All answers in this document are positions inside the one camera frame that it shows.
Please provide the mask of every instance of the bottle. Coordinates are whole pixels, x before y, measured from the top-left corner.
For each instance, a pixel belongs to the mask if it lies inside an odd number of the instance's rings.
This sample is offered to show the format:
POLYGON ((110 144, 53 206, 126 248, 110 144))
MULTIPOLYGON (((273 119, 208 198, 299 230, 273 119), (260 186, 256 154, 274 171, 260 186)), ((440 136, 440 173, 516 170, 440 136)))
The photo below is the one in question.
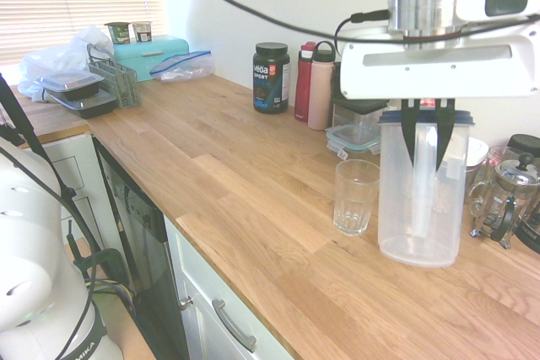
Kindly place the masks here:
POLYGON ((336 49, 330 41, 321 41, 316 45, 311 63, 310 107, 307 119, 307 126, 312 130, 323 131, 329 127, 335 60, 336 49), (330 50, 320 50, 322 44, 328 44, 330 50))
POLYGON ((279 42, 256 45, 253 56, 253 108, 261 113, 283 113, 289 106, 288 47, 279 42))
POLYGON ((311 62, 316 43, 306 42, 298 53, 298 79, 296 81, 296 98, 294 100, 294 118, 307 122, 310 108, 311 62))

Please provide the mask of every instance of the plastic bag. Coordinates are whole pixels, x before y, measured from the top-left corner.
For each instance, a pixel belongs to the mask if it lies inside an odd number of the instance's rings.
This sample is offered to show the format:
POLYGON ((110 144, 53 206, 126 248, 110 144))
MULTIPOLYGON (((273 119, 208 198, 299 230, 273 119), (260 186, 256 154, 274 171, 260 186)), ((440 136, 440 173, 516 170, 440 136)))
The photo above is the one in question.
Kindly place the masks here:
MULTIPOLYGON (((19 92, 31 97, 32 101, 54 101, 43 88, 34 83, 48 73, 53 73, 68 67, 87 69, 88 52, 87 44, 102 46, 113 52, 111 39, 100 29, 91 25, 76 34, 71 42, 65 46, 53 46, 44 50, 38 50, 26 54, 19 65, 22 79, 19 82, 19 92)), ((96 55, 107 58, 105 54, 96 55)))
POLYGON ((162 82, 185 82, 209 76, 214 69, 212 52, 199 51, 171 56, 153 67, 150 75, 162 82))

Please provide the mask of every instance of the blue pitcher lid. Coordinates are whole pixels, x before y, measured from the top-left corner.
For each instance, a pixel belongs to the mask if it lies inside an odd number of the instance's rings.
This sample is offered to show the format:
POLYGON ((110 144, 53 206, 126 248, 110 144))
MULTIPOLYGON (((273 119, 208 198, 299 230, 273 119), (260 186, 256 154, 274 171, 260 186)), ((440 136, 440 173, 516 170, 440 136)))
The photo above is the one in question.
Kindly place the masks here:
MULTIPOLYGON (((402 112, 401 110, 391 110, 385 111, 382 113, 381 118, 379 119, 379 124, 395 124, 402 122, 402 112)), ((435 115, 435 110, 421 110, 418 117, 418 122, 427 122, 435 124, 437 122, 437 117, 435 115)), ((467 126, 473 126, 474 121, 471 116, 470 111, 465 110, 456 110, 456 124, 463 124, 467 126)))

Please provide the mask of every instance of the dish rack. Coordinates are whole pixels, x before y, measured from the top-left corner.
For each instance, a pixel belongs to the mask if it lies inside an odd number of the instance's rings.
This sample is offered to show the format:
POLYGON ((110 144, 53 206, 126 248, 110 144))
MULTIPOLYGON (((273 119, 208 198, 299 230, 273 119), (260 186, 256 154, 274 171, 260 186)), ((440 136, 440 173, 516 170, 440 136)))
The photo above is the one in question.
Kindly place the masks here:
POLYGON ((103 78, 100 82, 100 88, 114 94, 118 107, 121 109, 140 105, 141 96, 138 88, 137 72, 130 67, 116 63, 112 54, 104 48, 92 44, 88 44, 86 48, 90 58, 89 70, 103 78), (105 53, 109 59, 92 56, 92 50, 105 53))

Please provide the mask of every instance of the protein powder container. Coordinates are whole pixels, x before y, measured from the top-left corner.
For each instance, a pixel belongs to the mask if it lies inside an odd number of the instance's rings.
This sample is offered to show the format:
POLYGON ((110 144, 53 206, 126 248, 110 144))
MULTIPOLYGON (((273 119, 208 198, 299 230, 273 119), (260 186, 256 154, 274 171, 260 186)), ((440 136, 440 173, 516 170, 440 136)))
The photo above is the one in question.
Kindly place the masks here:
POLYGON ((289 106, 290 56, 279 42, 256 45, 253 56, 253 107, 261 113, 276 114, 289 106))

